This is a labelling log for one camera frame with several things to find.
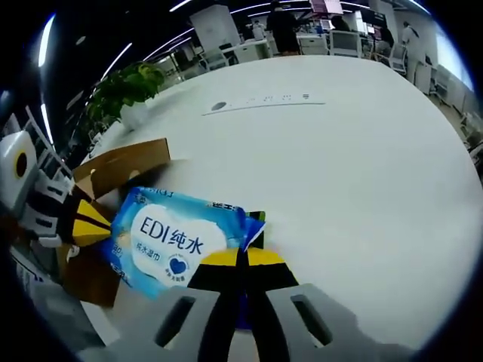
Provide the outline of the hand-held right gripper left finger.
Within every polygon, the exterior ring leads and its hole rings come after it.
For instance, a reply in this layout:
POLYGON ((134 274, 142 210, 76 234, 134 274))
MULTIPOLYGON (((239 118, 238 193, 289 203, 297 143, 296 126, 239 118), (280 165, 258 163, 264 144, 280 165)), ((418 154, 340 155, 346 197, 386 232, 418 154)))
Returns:
POLYGON ((112 345, 114 361, 225 361, 242 291, 241 248, 206 256, 189 284, 171 287, 137 313, 112 345))

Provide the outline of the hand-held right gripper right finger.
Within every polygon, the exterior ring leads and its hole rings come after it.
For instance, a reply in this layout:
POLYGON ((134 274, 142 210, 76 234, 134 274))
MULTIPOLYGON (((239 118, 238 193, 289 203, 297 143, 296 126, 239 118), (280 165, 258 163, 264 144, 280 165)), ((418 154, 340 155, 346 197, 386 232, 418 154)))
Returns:
POLYGON ((313 284, 299 284, 285 261, 247 251, 248 304, 262 361, 376 361, 377 343, 356 316, 313 284))

